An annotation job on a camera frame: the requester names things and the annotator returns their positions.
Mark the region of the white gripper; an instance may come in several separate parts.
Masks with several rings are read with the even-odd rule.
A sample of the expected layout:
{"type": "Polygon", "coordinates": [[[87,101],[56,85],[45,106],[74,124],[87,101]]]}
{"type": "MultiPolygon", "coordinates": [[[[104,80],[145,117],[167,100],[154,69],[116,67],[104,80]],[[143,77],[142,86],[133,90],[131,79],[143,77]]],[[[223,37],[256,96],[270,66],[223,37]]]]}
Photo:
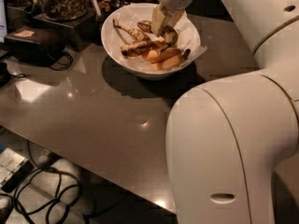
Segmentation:
{"type": "Polygon", "coordinates": [[[159,0],[157,5],[152,10],[151,31],[159,36],[166,24],[168,11],[170,11],[170,20],[168,24],[174,27],[185,13],[185,8],[193,0],[159,0]]]}

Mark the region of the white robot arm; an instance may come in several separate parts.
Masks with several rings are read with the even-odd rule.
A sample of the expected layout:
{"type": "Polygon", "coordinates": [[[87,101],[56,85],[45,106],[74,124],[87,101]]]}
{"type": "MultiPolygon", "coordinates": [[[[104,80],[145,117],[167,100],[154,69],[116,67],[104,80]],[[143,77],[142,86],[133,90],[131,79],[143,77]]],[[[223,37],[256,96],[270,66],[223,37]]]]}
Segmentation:
{"type": "Polygon", "coordinates": [[[257,70],[206,82],[169,114],[178,224],[275,224],[272,175],[299,145],[299,0],[221,0],[257,70]]]}

